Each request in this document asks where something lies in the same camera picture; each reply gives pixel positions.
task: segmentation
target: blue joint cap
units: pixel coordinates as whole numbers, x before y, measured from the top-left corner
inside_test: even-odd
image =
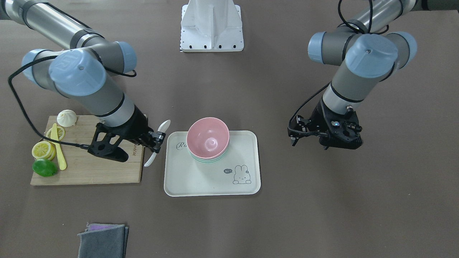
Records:
[[[33,62],[35,60],[35,58],[38,56],[39,53],[43,52],[43,51],[47,51],[48,49],[35,49],[35,50],[32,50],[30,51],[29,53],[27,53],[23,58],[22,58],[22,62],[21,62],[21,66],[24,66],[30,62]],[[32,71],[32,67],[29,67],[27,69],[25,69],[23,72],[24,76],[31,80],[33,83],[35,83],[36,85],[38,85],[38,83],[35,81],[35,78],[34,78],[34,74],[33,74],[33,71]]]
[[[406,40],[406,42],[408,43],[409,58],[408,58],[408,62],[406,62],[406,64],[405,64],[405,65],[407,65],[414,58],[416,53],[418,52],[418,43],[416,42],[414,37],[411,36],[411,34],[409,34],[407,32],[397,31],[397,32],[393,32],[393,34],[398,34],[398,35],[402,36]]]
[[[347,51],[347,68],[363,78],[377,78],[392,69],[398,57],[395,44],[383,36],[364,34]]]
[[[124,70],[123,73],[130,72],[135,69],[137,66],[137,55],[135,54],[134,49],[131,45],[123,41],[115,41],[118,43],[119,47],[121,48],[121,52],[123,52],[123,59],[124,59]]]
[[[325,31],[317,32],[309,40],[308,55],[312,61],[323,64],[322,60],[322,40],[324,39]]]
[[[50,65],[49,74],[60,92],[72,96],[97,92],[107,76],[103,65],[81,49],[69,50],[56,57]]]

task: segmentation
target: lemon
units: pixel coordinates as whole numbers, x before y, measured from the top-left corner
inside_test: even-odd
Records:
[[[56,157],[56,153],[57,153],[56,147],[52,143],[51,143],[51,146],[52,146],[52,148],[51,148],[51,156],[49,156],[47,158],[48,160],[53,160]]]
[[[56,148],[48,141],[40,141],[37,144],[35,144],[32,148],[32,156],[35,159],[40,159],[40,158],[51,158],[53,159],[56,155]]]
[[[51,129],[50,128],[47,132],[46,132],[46,137],[48,138],[51,138]],[[65,135],[65,130],[64,128],[60,127],[60,126],[57,126],[57,140],[62,140],[64,138],[64,135]]]

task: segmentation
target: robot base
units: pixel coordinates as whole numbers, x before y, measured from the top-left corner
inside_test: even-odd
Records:
[[[180,50],[235,52],[244,49],[241,8],[232,0],[190,0],[182,7]]]

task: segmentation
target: purple cloth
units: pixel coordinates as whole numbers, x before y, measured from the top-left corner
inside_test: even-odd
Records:
[[[108,229],[108,228],[112,228],[112,227],[116,227],[116,226],[118,226],[118,225],[116,225],[116,224],[97,224],[97,223],[93,223],[93,224],[88,226],[87,231]]]

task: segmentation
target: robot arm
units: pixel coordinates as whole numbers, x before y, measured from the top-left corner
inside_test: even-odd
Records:
[[[44,89],[77,100],[100,119],[89,153],[125,162],[128,155],[118,147],[122,140],[141,144],[155,153],[160,151],[165,133],[148,127],[144,114],[111,78],[136,66],[137,57],[128,43],[107,41],[44,1],[3,0],[1,4],[0,19],[27,25],[67,49],[30,51],[23,58],[23,65],[47,56],[55,59],[33,65],[24,75]],[[105,133],[102,140],[98,140],[100,133]],[[119,139],[110,143],[115,136]]]
[[[406,32],[374,34],[399,16],[415,10],[457,10],[457,0],[380,0],[331,33],[312,36],[309,57],[339,66],[309,119],[296,115],[289,121],[292,145],[302,137],[319,136],[327,149],[357,149],[362,145],[355,109],[380,81],[405,67],[415,56],[417,44]]]

